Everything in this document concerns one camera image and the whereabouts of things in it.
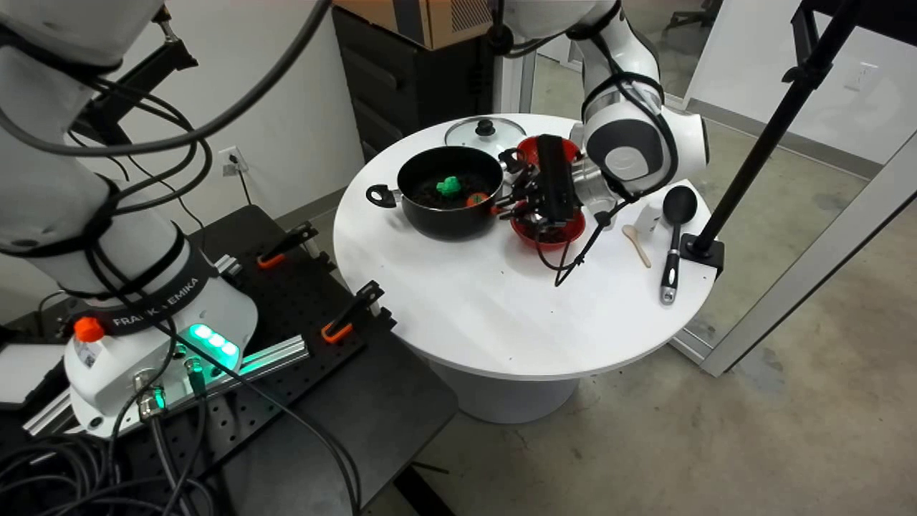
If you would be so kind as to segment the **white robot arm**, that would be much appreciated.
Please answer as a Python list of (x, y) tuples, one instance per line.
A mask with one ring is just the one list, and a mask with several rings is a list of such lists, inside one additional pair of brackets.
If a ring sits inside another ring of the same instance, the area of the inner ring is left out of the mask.
[[(160, 12), (164, 0), (0, 0), (0, 253), (43, 270), (100, 321), (63, 353), (74, 416), (100, 438), (143, 392), (174, 386), (180, 343), (232, 357), (258, 330), (250, 294), (63, 139)], [(508, 30), (520, 46), (560, 33), (583, 46), (586, 149), (613, 187), (647, 194), (703, 164), (703, 121), (666, 106), (657, 61), (620, 0), (510, 0)]]

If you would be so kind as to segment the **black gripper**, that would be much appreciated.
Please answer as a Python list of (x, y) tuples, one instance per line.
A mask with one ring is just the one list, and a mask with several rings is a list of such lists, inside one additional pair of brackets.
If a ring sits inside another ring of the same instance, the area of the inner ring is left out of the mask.
[(580, 210), (574, 175), (560, 177), (530, 165), (525, 165), (523, 200), (528, 200), (547, 220), (564, 220)]

